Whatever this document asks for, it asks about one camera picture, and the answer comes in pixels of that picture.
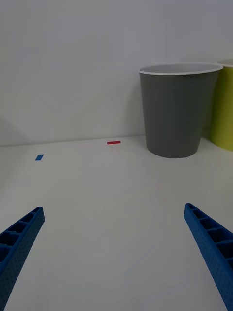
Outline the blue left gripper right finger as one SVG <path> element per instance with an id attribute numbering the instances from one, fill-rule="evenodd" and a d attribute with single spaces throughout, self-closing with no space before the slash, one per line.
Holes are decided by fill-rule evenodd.
<path id="1" fill-rule="evenodd" d="M 185 204 L 184 219 L 227 310 L 233 310 L 233 234 L 203 211 Z"/>

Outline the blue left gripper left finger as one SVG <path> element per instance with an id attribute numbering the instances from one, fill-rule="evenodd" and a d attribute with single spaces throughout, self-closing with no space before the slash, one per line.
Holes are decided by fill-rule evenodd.
<path id="1" fill-rule="evenodd" d="M 0 310 L 4 310 L 17 278 L 45 222 L 37 207 L 0 234 Z"/>

